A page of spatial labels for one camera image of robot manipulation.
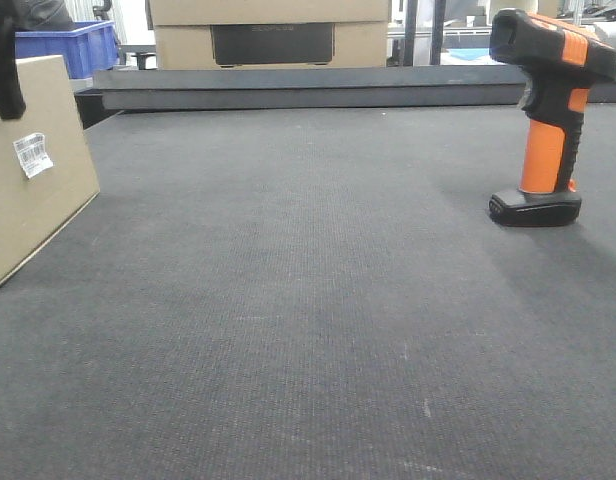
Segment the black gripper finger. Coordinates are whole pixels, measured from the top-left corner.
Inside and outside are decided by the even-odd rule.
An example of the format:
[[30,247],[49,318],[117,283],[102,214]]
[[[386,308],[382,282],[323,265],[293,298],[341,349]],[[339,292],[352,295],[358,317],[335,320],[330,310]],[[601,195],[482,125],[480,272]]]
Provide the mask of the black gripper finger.
[[16,65],[15,17],[14,3],[0,1],[0,118],[2,120],[18,120],[26,110]]

